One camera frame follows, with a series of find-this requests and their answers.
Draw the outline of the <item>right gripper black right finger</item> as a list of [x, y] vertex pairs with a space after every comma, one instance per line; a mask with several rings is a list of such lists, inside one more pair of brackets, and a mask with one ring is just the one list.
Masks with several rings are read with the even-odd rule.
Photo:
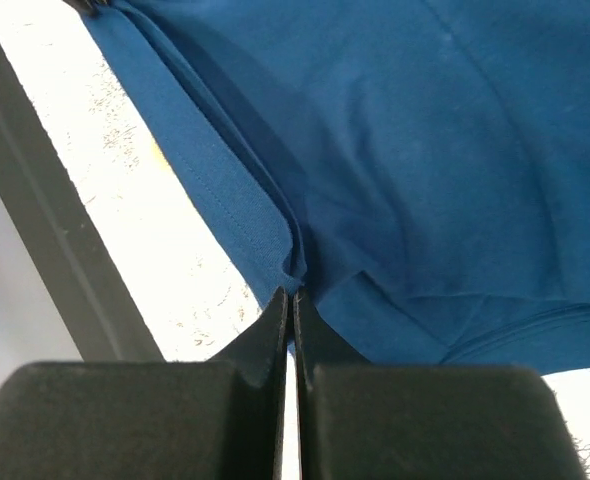
[[558, 404], [534, 371], [381, 366], [293, 297], [306, 479], [581, 479]]

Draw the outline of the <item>blue t shirt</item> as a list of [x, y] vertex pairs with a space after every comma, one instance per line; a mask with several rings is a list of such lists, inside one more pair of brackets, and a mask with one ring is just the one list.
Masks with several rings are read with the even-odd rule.
[[99, 1], [261, 304], [382, 364], [590, 368], [590, 1]]

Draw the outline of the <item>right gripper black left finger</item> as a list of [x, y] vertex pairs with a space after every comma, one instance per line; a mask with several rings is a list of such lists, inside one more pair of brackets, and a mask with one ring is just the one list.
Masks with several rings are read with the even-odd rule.
[[204, 362], [33, 363], [0, 388], [0, 479], [275, 479], [288, 296]]

